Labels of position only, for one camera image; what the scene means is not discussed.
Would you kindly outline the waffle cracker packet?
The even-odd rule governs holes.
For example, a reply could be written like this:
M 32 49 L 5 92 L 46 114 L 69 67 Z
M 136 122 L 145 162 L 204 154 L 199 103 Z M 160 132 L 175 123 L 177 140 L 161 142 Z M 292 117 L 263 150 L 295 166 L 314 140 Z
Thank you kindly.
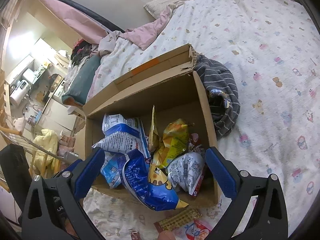
M 202 215 L 198 209 L 186 209 L 174 216 L 154 222 L 154 226 L 158 232 L 172 231 L 201 217 Z

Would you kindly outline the yellow cloth on rack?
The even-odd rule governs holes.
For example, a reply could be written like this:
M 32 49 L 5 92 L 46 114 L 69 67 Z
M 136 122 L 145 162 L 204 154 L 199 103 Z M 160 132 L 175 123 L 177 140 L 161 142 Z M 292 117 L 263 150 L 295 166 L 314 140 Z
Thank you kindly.
M 56 155 L 59 138 L 55 131 L 51 129 L 42 129 L 41 133 L 41 135 L 35 137 L 33 143 Z M 57 159 L 50 155 L 46 155 L 42 150 L 37 150 L 33 163 L 33 170 L 36 174 L 40 174 L 43 163 L 45 163 L 45 168 L 48 171 L 53 171 L 55 164 L 57 163 Z

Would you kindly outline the silver grey snack bag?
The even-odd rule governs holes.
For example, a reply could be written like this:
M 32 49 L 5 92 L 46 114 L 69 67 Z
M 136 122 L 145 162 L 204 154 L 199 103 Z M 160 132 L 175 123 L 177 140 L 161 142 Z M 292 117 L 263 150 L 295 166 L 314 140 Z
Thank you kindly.
M 185 191 L 196 197 L 204 178 L 205 161 L 196 152 L 186 153 L 174 159 L 166 171 L 175 191 Z

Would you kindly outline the golden yellow chip bag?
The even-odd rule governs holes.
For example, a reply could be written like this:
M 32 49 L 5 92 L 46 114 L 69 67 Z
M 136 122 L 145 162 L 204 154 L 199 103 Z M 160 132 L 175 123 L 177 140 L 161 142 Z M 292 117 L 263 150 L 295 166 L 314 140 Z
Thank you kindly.
M 163 169 L 179 155 L 184 153 L 189 144 L 189 124 L 184 119 L 177 119 L 167 125 L 163 137 L 159 141 L 159 148 L 153 155 L 152 163 Z

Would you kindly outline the brown cardboard box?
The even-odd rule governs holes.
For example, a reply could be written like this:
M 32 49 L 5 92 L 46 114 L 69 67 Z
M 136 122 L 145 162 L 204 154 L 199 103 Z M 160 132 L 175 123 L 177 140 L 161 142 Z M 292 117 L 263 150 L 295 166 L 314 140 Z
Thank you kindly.
M 89 100 L 83 107 L 85 155 L 104 136 L 105 114 L 138 117 L 149 131 L 155 111 L 159 132 L 182 118 L 191 124 L 191 132 L 199 135 L 205 149 L 217 146 L 207 94 L 194 70 L 196 57 L 191 45 L 183 45 L 129 71 Z

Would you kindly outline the white water heater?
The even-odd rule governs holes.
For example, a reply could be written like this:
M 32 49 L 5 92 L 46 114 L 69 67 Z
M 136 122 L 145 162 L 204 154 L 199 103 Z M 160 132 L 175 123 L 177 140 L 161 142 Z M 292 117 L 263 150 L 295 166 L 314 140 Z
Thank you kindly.
M 22 80 L 10 96 L 11 104 L 18 107 L 21 101 L 23 100 L 23 98 L 29 92 L 29 90 L 30 90 L 29 82 L 26 80 Z

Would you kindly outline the grey striped garment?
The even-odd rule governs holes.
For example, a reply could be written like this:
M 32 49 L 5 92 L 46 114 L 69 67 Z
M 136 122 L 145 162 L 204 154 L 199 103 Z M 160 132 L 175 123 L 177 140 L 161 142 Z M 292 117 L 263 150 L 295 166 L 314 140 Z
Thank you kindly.
M 223 64 L 199 54 L 194 70 L 207 93 L 217 139 L 231 133 L 240 113 L 238 88 Z

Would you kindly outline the pile of dark clothes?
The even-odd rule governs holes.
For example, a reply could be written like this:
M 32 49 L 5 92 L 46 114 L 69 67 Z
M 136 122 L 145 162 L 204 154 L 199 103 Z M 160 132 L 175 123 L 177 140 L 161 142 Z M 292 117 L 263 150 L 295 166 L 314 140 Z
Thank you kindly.
M 91 57 L 98 53 L 98 45 L 90 44 L 87 41 L 81 39 L 73 48 L 71 54 L 71 64 L 72 66 L 77 66 L 80 64 L 84 57 Z

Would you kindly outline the beige pillow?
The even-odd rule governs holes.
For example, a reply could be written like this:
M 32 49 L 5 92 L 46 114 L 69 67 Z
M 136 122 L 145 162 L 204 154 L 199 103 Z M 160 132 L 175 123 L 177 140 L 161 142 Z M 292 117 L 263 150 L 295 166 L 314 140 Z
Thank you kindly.
M 184 2 L 189 0 L 153 0 L 144 5 L 144 9 L 154 18 L 160 18 L 162 11 L 169 7 L 171 10 L 181 6 Z

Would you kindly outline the white blue snack bag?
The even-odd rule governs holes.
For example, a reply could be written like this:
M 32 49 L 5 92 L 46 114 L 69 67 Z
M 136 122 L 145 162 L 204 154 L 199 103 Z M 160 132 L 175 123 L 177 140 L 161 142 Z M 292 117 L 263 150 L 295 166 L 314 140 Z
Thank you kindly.
M 130 151 L 139 150 L 146 159 L 151 157 L 142 121 L 139 118 L 125 119 L 121 114 L 104 115 L 102 123 L 104 138 L 92 145 L 105 152 L 105 161 L 100 173 L 111 189 L 121 184 L 118 159 Z

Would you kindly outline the blue cartoon snack bag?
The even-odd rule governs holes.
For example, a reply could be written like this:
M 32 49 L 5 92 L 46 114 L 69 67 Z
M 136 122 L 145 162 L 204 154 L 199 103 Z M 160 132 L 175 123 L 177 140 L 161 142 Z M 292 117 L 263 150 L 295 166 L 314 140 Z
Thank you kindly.
M 139 150 L 132 150 L 118 158 L 120 178 L 124 187 L 143 205 L 155 210 L 176 210 L 188 206 L 180 200 L 170 180 Z

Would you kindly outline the red snack packet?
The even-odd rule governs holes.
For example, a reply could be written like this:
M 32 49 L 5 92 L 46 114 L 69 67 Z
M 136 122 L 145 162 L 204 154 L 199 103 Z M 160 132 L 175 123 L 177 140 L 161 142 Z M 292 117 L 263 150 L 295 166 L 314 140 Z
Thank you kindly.
M 191 133 L 191 135 L 189 135 L 188 152 L 196 152 L 202 155 L 205 154 L 204 146 L 197 133 Z

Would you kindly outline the pink blanket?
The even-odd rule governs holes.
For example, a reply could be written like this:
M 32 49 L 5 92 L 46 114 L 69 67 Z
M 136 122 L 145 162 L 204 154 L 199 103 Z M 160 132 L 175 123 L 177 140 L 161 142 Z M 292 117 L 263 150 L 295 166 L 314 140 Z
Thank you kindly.
M 157 36 L 167 26 L 174 10 L 171 10 L 169 7 L 167 7 L 166 10 L 161 12 L 160 18 L 155 19 L 153 22 L 146 23 L 138 28 L 126 29 L 124 33 L 118 30 L 110 32 L 106 37 L 100 40 L 98 47 L 99 53 L 103 56 L 114 51 L 116 47 L 116 40 L 119 37 L 131 41 L 141 50 L 146 50 L 146 48 L 148 48 L 155 41 Z

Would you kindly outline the pink curtain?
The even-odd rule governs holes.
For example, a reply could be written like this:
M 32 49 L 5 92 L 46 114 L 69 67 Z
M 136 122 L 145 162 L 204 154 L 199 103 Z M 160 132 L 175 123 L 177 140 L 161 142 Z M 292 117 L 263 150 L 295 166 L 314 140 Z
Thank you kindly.
M 73 29 L 85 41 L 99 44 L 111 31 L 84 12 L 60 0 L 39 0 L 55 17 Z

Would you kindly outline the white patterned bed quilt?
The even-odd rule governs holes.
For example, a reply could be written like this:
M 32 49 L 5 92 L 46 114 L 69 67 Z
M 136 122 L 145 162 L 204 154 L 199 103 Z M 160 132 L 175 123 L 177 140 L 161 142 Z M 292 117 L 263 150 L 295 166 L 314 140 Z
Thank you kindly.
M 278 175 L 293 233 L 319 191 L 319 33 L 293 0 L 191 0 L 146 49 L 123 38 L 101 59 L 88 100 L 184 44 L 228 68 L 238 98 L 218 148 L 251 174 Z

